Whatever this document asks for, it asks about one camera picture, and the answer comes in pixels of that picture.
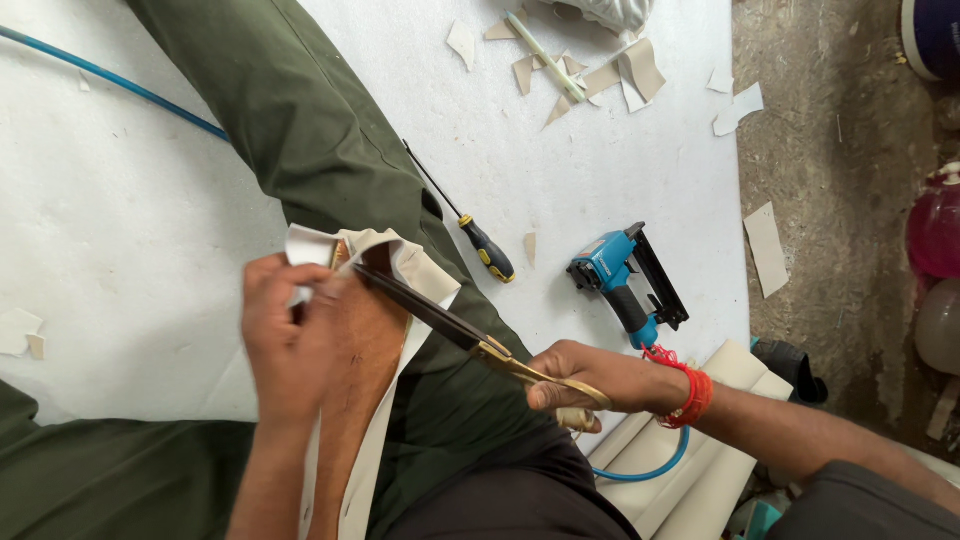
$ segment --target dirty floor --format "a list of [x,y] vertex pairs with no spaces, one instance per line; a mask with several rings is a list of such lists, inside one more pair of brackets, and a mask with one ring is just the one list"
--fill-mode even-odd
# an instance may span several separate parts
[[736,91],[760,81],[766,104],[737,132],[743,213],[773,201],[790,273],[764,300],[748,260],[751,327],[809,352],[827,410],[953,462],[924,434],[945,378],[911,339],[906,217],[938,156],[899,18],[898,0],[733,1]]

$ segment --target pneumatic staple gun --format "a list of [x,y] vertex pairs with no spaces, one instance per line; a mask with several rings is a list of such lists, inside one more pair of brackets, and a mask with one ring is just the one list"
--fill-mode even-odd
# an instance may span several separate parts
[[[641,221],[626,231],[604,234],[566,269],[578,289],[599,290],[603,294],[630,335],[630,344],[637,350],[653,346],[658,337],[657,325],[667,324],[675,331],[690,318],[643,234],[644,225]],[[654,291],[648,295],[655,308],[649,315],[627,285],[627,278],[641,271]]]

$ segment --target white foam sheet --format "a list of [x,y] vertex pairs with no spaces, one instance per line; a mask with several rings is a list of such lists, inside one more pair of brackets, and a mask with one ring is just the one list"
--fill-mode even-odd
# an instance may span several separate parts
[[[644,35],[667,84],[651,107],[628,115],[621,99],[582,104],[542,130],[559,91],[538,72],[531,94],[518,95],[511,64],[529,56],[525,44],[478,30],[467,73],[445,43],[454,19],[486,29],[516,5],[371,2],[302,3],[450,197],[511,257],[517,278],[503,285],[448,214],[479,286],[531,351],[561,338],[631,351],[606,302],[564,270],[595,237],[636,221],[647,222],[690,313],[679,332],[660,327],[660,342],[700,361],[727,338],[747,345],[736,142],[711,128],[730,96],[703,84],[714,67],[730,69],[729,3],[658,6]],[[548,51],[569,48],[595,67],[621,46],[531,4],[529,28]],[[7,0],[0,21],[210,118],[121,2]],[[279,205],[222,141],[89,79],[80,92],[75,68],[0,42],[0,311],[43,318],[48,339],[47,360],[3,358],[0,378],[40,400],[42,423],[249,418],[249,370],[227,369],[241,350],[240,272],[282,249]],[[642,278],[632,285],[645,294]],[[601,416],[608,430],[622,419]],[[589,452],[599,440],[580,444]]]

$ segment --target blue air hose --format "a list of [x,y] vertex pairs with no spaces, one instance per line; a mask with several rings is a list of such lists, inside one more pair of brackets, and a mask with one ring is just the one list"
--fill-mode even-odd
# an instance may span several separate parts
[[28,47],[32,47],[37,51],[40,51],[41,53],[46,53],[62,61],[72,63],[77,67],[79,67],[80,69],[89,71],[90,73],[97,75],[99,77],[103,77],[104,79],[107,79],[111,83],[114,83],[115,85],[126,88],[127,90],[146,99],[147,101],[150,101],[152,103],[155,103],[163,107],[164,109],[167,109],[169,112],[172,112],[173,114],[179,116],[180,118],[183,118],[187,122],[190,122],[191,124],[194,124],[195,126],[220,137],[226,142],[230,142],[229,138],[227,137],[227,133],[224,132],[224,130],[221,130],[220,128],[214,126],[213,124],[207,122],[206,120],[203,120],[202,118],[200,118],[200,116],[197,116],[196,114],[193,114],[188,110],[184,110],[184,109],[181,109],[180,107],[177,107],[176,105],[154,94],[153,92],[144,88],[143,86],[132,83],[115,73],[106,71],[102,67],[94,65],[82,58],[75,57],[65,51],[61,51],[57,47],[48,45],[43,41],[38,41],[36,39],[33,39],[32,37],[24,36],[23,34],[20,34],[19,32],[15,32],[5,26],[0,26],[0,37],[6,37],[7,39],[12,39],[17,43],[22,43]]
[[642,482],[645,480],[655,479],[656,477],[662,477],[670,469],[673,469],[677,466],[677,463],[680,463],[680,460],[686,454],[686,446],[690,443],[690,426],[683,426],[680,429],[680,444],[677,445],[677,451],[673,454],[673,457],[669,461],[663,464],[662,467],[656,471],[651,471],[649,473],[644,473],[642,475],[618,475],[617,473],[608,473],[602,469],[593,468],[593,474],[603,478],[611,479],[621,482]]

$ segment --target gray sleeve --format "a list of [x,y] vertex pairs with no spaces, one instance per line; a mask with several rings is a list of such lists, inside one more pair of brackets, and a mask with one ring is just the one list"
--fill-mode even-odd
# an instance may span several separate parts
[[960,518],[863,467],[832,461],[766,538],[960,539]]

